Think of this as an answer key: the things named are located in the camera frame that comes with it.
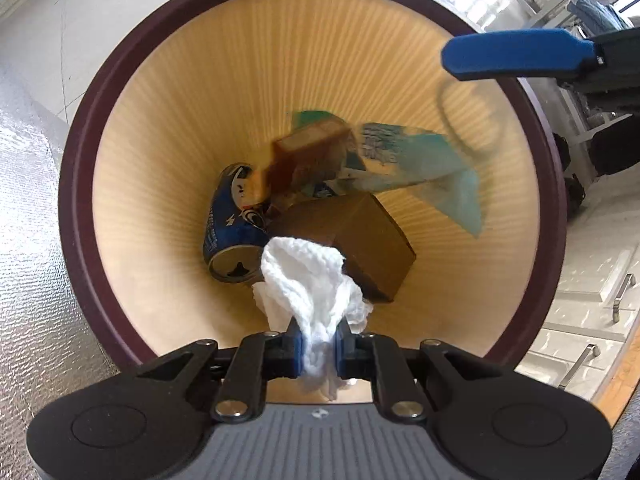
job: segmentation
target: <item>white tissue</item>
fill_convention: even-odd
[[[284,332],[293,316],[305,340],[302,381],[334,400],[347,383],[338,378],[333,339],[345,317],[360,333],[373,307],[360,287],[342,273],[344,257],[335,248],[298,238],[275,237],[262,253],[264,281],[255,283],[254,298],[269,327]]]

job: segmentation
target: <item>white tile floor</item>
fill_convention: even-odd
[[[28,0],[0,21],[0,62],[34,100],[70,123],[118,42],[167,0]],[[519,28],[514,0],[450,0],[481,27]]]

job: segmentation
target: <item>blue can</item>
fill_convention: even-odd
[[[262,249],[269,237],[262,206],[242,207],[248,164],[227,166],[211,201],[202,256],[211,275],[227,283],[247,282],[260,275]]]

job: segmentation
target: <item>brown cardboard box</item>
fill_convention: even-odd
[[[393,301],[415,260],[398,224],[370,193],[319,198],[296,204],[268,227],[272,236],[289,236],[338,249],[344,273],[365,298]]]

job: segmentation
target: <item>silver cabinet handle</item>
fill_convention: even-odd
[[[564,390],[569,385],[569,381],[574,378],[574,375],[577,373],[578,368],[580,368],[589,357],[593,358],[598,357],[599,355],[600,347],[594,343],[589,343],[580,354],[580,357],[578,357],[578,360],[571,367],[571,370],[569,370],[562,378],[562,381],[560,381],[560,384],[558,384],[558,388]]]
[[[622,280],[622,285],[618,289],[618,293],[616,294],[616,299],[613,300],[613,323],[617,323],[620,321],[620,301],[622,301],[622,296],[625,295],[626,290],[630,286],[634,286],[636,284],[636,277],[630,272],[625,276],[625,279]]]

